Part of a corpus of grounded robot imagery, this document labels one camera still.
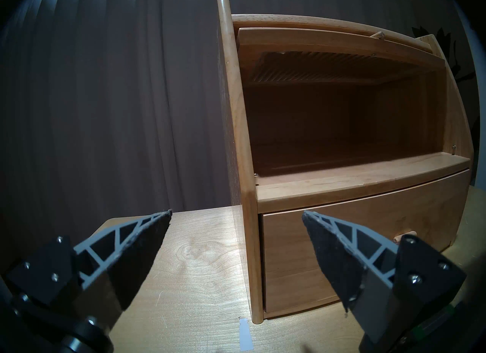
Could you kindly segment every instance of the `gray curtain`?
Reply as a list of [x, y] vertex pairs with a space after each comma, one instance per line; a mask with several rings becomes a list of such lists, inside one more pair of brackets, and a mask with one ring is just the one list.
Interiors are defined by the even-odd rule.
[[[233, 13], [329, 17], [410, 36], [442, 27], [457, 40], [461, 73], [474, 70], [452, 0], [230, 3]], [[26, 254], [58, 234], [77, 243], [111, 217], [229, 205], [216, 23], [216, 0], [19, 5], [0, 42], [10, 247]], [[472, 124], [475, 80], [459, 88]]]

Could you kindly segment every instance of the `tabletop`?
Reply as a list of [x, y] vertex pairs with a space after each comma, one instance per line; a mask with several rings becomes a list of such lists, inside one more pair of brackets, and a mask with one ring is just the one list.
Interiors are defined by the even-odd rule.
[[[466, 299], [484, 268], [486, 193], [471, 187], [453, 246], [444, 255], [468, 277]], [[100, 229], [138, 217], [112, 218]], [[233, 207], [174, 213], [147, 279], [110, 338], [115, 352], [240, 351], [247, 318], [254, 351], [357, 351], [363, 331], [340, 302], [251, 322]]]

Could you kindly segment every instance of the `wooden cabinet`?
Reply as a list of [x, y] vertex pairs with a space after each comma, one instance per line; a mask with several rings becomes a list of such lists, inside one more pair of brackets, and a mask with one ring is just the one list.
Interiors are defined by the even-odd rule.
[[439, 249], [453, 241], [472, 143], [433, 35], [231, 15], [228, 0], [218, 7], [228, 172], [253, 322], [336, 299], [315, 266], [303, 209], [391, 238], [415, 230]]

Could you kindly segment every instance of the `white tape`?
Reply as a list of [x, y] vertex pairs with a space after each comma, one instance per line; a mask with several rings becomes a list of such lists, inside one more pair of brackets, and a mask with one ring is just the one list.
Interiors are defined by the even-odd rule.
[[250, 336], [250, 327], [246, 318], [240, 319], [240, 351], [252, 351], [253, 342]]

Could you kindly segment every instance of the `cabinet top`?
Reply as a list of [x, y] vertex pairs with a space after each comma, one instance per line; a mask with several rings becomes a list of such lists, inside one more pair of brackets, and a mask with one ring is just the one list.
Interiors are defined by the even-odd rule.
[[373, 35], [383, 32], [385, 39], [391, 42], [405, 44], [422, 51], [432, 53], [428, 43], [419, 39], [400, 34], [395, 31], [376, 28], [374, 26], [356, 22], [335, 20], [332, 18], [290, 16], [286, 14], [232, 14], [235, 36], [240, 28], [302, 28], [340, 31], [344, 33]]

